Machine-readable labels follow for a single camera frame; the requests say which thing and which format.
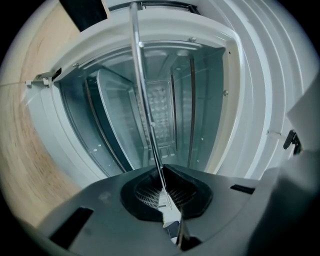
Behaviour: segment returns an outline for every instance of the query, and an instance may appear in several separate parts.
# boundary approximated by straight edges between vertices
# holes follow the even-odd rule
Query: black slot
[[[243,192],[243,193],[247,193],[247,194],[250,194],[250,195],[252,195],[255,192],[255,188],[247,187],[247,186],[241,186],[241,185],[237,185],[237,184],[232,185],[230,187],[230,189],[236,190],[236,191],[240,191],[240,192]]]
[[[50,240],[68,249],[93,212],[91,209],[80,207],[58,228]]]

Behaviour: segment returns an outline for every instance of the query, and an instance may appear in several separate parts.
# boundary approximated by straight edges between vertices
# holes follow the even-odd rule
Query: gray plastic surface
[[[265,173],[261,181],[204,173],[172,165],[179,171],[207,183],[213,192],[206,212],[186,220],[191,236],[202,241],[184,254],[210,255],[218,251],[233,255],[245,252],[269,199],[276,170]],[[174,245],[160,222],[142,221],[131,215],[120,201],[122,186],[149,171],[146,167],[98,181],[55,209],[39,226],[50,237],[79,207],[94,212],[83,226],[69,251],[83,256],[95,255],[177,255]],[[234,184],[256,188],[250,195],[230,189]]]
[[[307,241],[310,248],[318,248],[318,241],[314,244],[310,237],[317,238],[319,227],[319,215],[316,213],[319,212],[319,167],[320,151],[304,151],[279,167],[279,176],[269,203],[250,241],[249,251],[252,255],[260,254],[277,241],[281,241],[284,247],[277,246],[278,250],[292,250],[294,239],[290,236],[298,237],[301,245]],[[318,208],[313,208],[314,213],[305,219],[314,205]]]

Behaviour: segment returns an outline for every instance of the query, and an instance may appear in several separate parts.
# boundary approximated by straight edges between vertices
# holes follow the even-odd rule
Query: wooden floor
[[[12,212],[35,227],[80,189],[38,138],[25,81],[48,71],[48,64],[79,33],[58,0],[49,0],[21,29],[0,69],[1,189]]]

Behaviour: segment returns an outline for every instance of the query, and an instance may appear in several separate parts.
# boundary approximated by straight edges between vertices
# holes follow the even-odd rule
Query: metal rod
[[[136,2],[132,2],[130,4],[130,21],[131,21],[132,56],[133,56],[136,84],[138,87],[139,97],[141,101],[142,114],[146,121],[147,134],[151,144],[155,165],[160,175],[160,180],[161,180],[164,193],[166,194],[168,202],[170,203],[170,200],[166,191],[166,181],[162,171],[163,165],[161,162],[161,157],[159,154],[159,149],[158,149],[156,134],[154,129],[154,126],[156,124],[152,117],[149,100],[148,100],[146,83],[145,83],[145,72],[144,72],[144,62],[143,62],[144,43],[140,41],[139,24],[138,24],[138,5]]]
[[[173,121],[174,121],[174,138],[175,150],[178,151],[178,132],[177,132],[177,113],[176,113],[176,92],[174,74],[171,73],[172,101],[173,101]]]
[[[190,167],[192,148],[194,144],[195,133],[195,115],[196,115],[196,73],[195,73],[195,60],[192,57],[190,59],[190,72],[191,72],[191,129],[190,129],[190,144],[189,144],[189,156],[187,167]]]

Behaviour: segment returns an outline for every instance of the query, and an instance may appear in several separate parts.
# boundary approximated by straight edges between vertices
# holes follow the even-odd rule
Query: black latch
[[[283,148],[286,150],[287,148],[289,148],[290,144],[294,145],[294,151],[293,151],[294,155],[299,154],[301,152],[302,150],[301,143],[298,138],[298,135],[294,130],[289,131],[289,134],[286,137],[286,140],[283,144]]]

